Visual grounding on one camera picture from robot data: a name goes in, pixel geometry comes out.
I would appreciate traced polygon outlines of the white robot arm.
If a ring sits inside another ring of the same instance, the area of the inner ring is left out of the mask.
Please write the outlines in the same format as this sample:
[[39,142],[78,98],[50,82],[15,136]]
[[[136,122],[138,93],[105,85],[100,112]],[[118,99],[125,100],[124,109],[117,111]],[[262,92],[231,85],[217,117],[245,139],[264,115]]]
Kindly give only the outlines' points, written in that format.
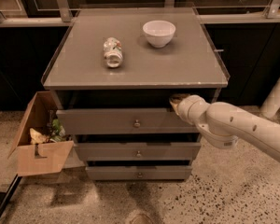
[[169,101],[176,114],[214,147],[232,148],[241,138],[280,162],[280,124],[269,120],[280,108],[280,78],[260,108],[264,118],[228,103],[209,104],[199,95],[176,94]]

